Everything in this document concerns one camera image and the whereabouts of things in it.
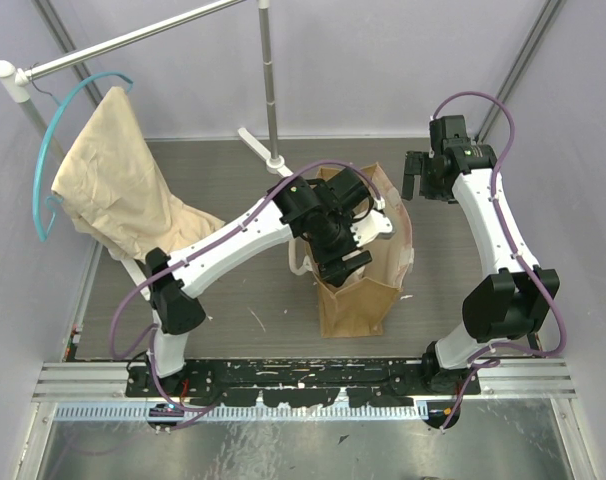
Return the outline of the brown canvas tote bag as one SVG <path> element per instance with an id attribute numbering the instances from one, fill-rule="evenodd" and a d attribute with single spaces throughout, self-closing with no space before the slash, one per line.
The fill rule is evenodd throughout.
<path id="1" fill-rule="evenodd" d="M 380 164 L 366 166 L 363 171 L 383 195 L 384 213 L 392 221 L 395 234 L 389 240 L 375 240 L 366 246 L 372 262 L 362 267 L 365 277 L 347 288 L 324 283 L 317 268 L 311 269 L 324 338 L 382 334 L 384 319 L 399 299 L 404 278 L 414 264 L 412 224 L 398 189 Z"/>

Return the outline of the beige bottle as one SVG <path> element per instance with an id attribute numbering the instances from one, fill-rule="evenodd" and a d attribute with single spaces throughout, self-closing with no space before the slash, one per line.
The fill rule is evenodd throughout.
<path id="1" fill-rule="evenodd" d="M 355 272 L 351 273 L 344 281 L 342 287 L 347 288 L 348 286 L 354 285 L 361 281 L 365 277 L 364 268 L 360 268 Z"/>

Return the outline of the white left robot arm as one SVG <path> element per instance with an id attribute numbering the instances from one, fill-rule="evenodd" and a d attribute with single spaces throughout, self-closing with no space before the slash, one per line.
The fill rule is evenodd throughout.
<path id="1" fill-rule="evenodd" d="M 394 231 L 370 179 L 350 167 L 329 180 L 283 178 L 256 205 L 207 238 L 167 254 L 148 253 L 146 274 L 157 332 L 149 349 L 148 385 L 161 396 L 183 384 L 189 333 L 206 318 L 199 296 L 254 256 L 300 238 L 313 268 L 334 286 L 371 262 L 366 245 Z"/>

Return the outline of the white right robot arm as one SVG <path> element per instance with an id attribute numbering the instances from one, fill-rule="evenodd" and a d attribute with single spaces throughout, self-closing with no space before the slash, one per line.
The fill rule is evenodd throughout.
<path id="1" fill-rule="evenodd" d="M 470 358 L 497 344 L 537 333 L 560 287 L 558 274 L 544 269 L 525 245 L 502 194 L 497 156 L 467 134 L 461 115 L 429 124 L 430 149 L 405 156 L 402 197 L 458 204 L 469 223 L 483 279 L 464 299 L 461 323 L 431 343 L 421 359 L 427 390 L 442 394 L 470 369 Z"/>

